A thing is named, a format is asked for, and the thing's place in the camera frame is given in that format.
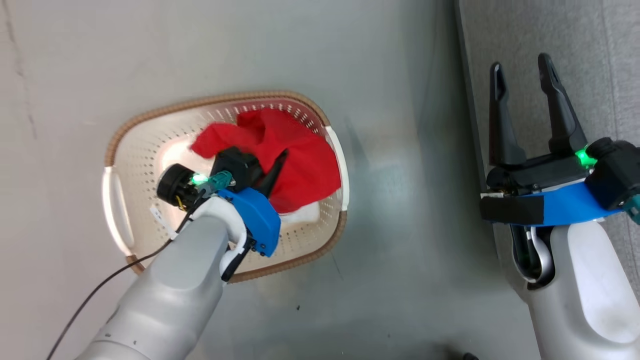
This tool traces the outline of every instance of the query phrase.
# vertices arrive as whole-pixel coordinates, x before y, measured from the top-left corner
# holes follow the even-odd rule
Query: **laundry basket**
[[[293,92],[250,92],[185,102],[134,117],[111,139],[104,160],[102,202],[111,235],[131,263],[164,244],[168,235],[149,211],[157,208],[174,229],[184,213],[159,200],[158,177],[181,163],[208,174],[214,159],[203,159],[189,149],[211,122],[235,123],[238,114],[264,108],[290,113],[298,122],[322,136],[335,154],[342,186],[319,201],[315,222],[283,223],[275,253],[270,257],[249,252],[232,282],[261,277],[308,263],[326,254],[340,238],[347,220],[349,179],[340,142],[322,110]],[[133,266],[140,274],[146,262]]]

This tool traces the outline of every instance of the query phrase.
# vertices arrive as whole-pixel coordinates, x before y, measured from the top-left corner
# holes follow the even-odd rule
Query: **gray table surface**
[[[6,358],[44,358],[81,299],[124,264],[100,201],[115,129],[167,104],[274,88],[331,120],[351,179],[347,228],[309,265],[230,285],[193,358],[539,358],[477,214],[450,1],[3,5]],[[133,279],[99,293],[58,359],[86,346]]]

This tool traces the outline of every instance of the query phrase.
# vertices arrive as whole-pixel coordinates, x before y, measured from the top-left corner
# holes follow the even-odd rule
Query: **brown basket rim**
[[[302,94],[299,94],[297,92],[291,92],[286,90],[275,90],[275,91],[260,91],[260,92],[239,92],[234,94],[204,97],[201,99],[181,102],[178,104],[165,106],[163,108],[147,111],[145,113],[142,113],[132,118],[126,123],[122,124],[122,126],[120,126],[116,130],[115,134],[111,138],[111,141],[109,142],[109,145],[107,146],[107,152],[104,157],[104,166],[106,167],[113,166],[115,162],[116,151],[118,150],[118,145],[120,144],[120,141],[122,141],[122,138],[127,134],[129,130],[131,130],[136,125],[141,124],[142,122],[152,120],[154,118],[167,115],[170,113],[189,110],[193,108],[199,108],[201,106],[219,104],[221,102],[252,100],[252,99],[267,99],[270,97],[286,98],[286,99],[292,99],[292,100],[298,101],[304,104],[305,106],[307,106],[308,108],[310,108],[311,110],[313,110],[324,126],[331,125],[331,123],[329,122],[329,119],[327,119],[322,109],[316,103],[311,101],[308,97]],[[326,243],[324,243],[316,251],[310,252],[309,254],[300,256],[295,259],[287,260],[280,264],[267,266],[266,268],[261,268],[258,270],[251,270],[251,271],[243,272],[240,274],[235,274],[231,278],[230,282],[247,281],[251,279],[256,279],[258,277],[275,274],[277,272],[281,272],[284,270],[288,270],[290,268],[307,264],[313,260],[320,258],[321,256],[325,255],[327,252],[331,251],[331,249],[338,242],[338,240],[340,239],[340,236],[342,235],[342,232],[344,231],[346,222],[347,222],[347,211],[343,210],[338,215],[338,223],[335,226],[335,230],[333,231],[331,238],[329,238],[329,240]],[[133,254],[130,256],[126,256],[126,260],[128,264],[131,264],[137,261],[138,257],[137,255]],[[135,264],[134,266],[132,266],[132,269],[138,275],[142,274],[142,272],[145,271],[145,267],[141,263]]]

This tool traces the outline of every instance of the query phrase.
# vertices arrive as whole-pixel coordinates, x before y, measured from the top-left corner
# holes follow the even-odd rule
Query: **red cloth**
[[[289,150],[269,198],[279,213],[296,211],[340,188],[340,171],[329,144],[288,113],[265,109],[238,115],[237,126],[215,122],[198,135],[191,149],[211,159],[232,146],[258,158],[265,173],[284,149]]]

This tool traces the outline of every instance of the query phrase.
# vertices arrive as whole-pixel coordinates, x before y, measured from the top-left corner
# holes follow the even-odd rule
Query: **white basket handle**
[[[329,136],[329,139],[331,139],[333,151],[335,152],[335,157],[338,160],[340,182],[342,183],[342,210],[347,211],[347,207],[349,206],[349,172],[347,171],[347,161],[344,159],[344,152],[342,151],[340,140],[338,140],[338,135],[335,134],[333,128],[331,126],[325,126],[324,130]]]
[[[102,207],[113,241],[125,256],[133,255],[133,234],[124,204],[122,185],[113,167],[105,167],[102,173]]]

